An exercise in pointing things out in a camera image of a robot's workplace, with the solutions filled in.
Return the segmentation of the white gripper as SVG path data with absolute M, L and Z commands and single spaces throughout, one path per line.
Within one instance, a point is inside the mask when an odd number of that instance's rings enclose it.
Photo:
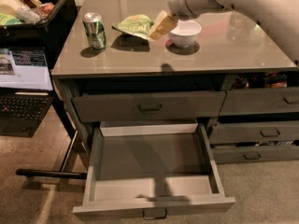
M 172 15 L 177 17 L 189 17 L 191 15 L 186 0 L 167 0 L 167 3 Z M 150 27 L 148 38 L 158 40 L 175 29 L 178 25 L 178 19 L 172 15 L 162 10 Z

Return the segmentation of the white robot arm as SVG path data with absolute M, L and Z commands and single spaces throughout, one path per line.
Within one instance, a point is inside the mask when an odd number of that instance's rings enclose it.
M 299 62 L 299 0 L 167 0 L 167 4 L 170 14 L 184 21 L 236 11 L 257 23 L 292 62 Z

